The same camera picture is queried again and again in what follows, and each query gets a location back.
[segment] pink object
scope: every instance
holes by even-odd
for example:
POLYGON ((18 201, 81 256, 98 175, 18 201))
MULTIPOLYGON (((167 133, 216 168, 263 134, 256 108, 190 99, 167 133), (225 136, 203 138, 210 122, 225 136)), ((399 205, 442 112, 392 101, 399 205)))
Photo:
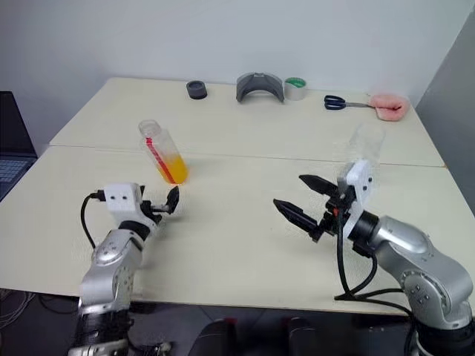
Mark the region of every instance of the pink object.
POLYGON ((378 118, 384 121, 399 121, 409 110, 409 101, 392 94, 373 95, 368 105, 376 109, 378 118))

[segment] white table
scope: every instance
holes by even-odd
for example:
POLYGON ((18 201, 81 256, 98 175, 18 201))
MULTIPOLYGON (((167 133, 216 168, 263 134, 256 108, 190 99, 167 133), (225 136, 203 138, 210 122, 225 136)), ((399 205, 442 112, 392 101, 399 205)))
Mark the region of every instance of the white table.
MULTIPOLYGON (((381 163, 443 166, 415 110, 400 122, 383 122, 367 108, 328 111, 328 92, 310 91, 281 104, 269 95, 236 101, 235 85, 208 84, 208 97, 188 97, 185 82, 113 78, 54 137, 52 145, 138 151, 138 123, 156 119, 181 152, 323 161, 347 160, 347 143, 359 125, 386 131, 381 163)), ((365 94, 333 93, 367 102, 365 94)))
MULTIPOLYGON (((333 179, 340 163, 186 154, 188 182, 175 215, 147 241, 134 298, 175 303, 396 313, 366 303, 335 302, 341 292, 335 238, 319 244, 288 223, 272 204, 289 200, 317 218, 324 200, 299 174, 333 179)), ((0 287, 78 295, 90 264, 79 208, 86 194, 111 182, 146 184, 145 197, 165 199, 145 154, 51 147, 0 204, 0 287)), ((368 210, 413 223, 475 278, 475 219, 445 168, 381 165, 368 210)), ((86 221, 99 243, 114 223, 91 201, 86 221)), ((350 283, 369 261, 346 253, 350 283)), ((372 289, 396 286, 379 271, 372 289)), ((405 303, 401 295, 389 300, 405 303)))

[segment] laptop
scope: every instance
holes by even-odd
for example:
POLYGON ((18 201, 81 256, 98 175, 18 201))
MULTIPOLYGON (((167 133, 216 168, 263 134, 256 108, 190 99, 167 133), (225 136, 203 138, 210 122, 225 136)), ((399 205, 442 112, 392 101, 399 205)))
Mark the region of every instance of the laptop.
POLYGON ((0 91, 0 201, 37 159, 11 91, 0 91))

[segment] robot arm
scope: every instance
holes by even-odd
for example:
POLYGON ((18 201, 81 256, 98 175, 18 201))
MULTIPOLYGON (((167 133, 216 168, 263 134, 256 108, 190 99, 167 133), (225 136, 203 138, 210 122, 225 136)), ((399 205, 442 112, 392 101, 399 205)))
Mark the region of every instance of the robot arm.
POLYGON ((467 271, 438 251, 418 228, 391 217, 377 217, 362 206, 370 190, 369 163, 359 160, 344 170, 338 186, 318 176, 301 176, 314 191, 330 197, 318 223, 299 207, 274 200, 278 210, 318 242, 324 232, 338 233, 342 211, 343 236, 353 250, 376 256, 406 294, 418 332, 421 355, 475 355, 475 328, 468 303, 473 284, 467 271))
POLYGON ((82 280, 76 336, 69 356, 128 354, 127 333, 132 325, 128 308, 145 240, 155 235, 162 219, 156 213, 172 214, 179 200, 175 187, 165 205, 154 207, 150 201, 142 201, 144 188, 135 183, 114 184, 97 194, 106 201, 119 227, 94 250, 91 267, 82 280))

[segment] yellow liquid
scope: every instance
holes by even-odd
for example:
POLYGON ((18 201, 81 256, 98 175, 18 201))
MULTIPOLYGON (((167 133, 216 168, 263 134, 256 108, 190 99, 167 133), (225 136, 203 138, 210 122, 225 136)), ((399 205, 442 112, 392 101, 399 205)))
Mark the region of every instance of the yellow liquid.
POLYGON ((173 179, 173 182, 169 179, 168 174, 162 169, 160 165, 157 165, 157 169, 160 174, 162 174, 163 179, 167 183, 181 184, 185 182, 186 177, 188 176, 188 169, 186 168, 183 158, 181 158, 180 155, 166 157, 165 165, 171 175, 171 178, 173 179))

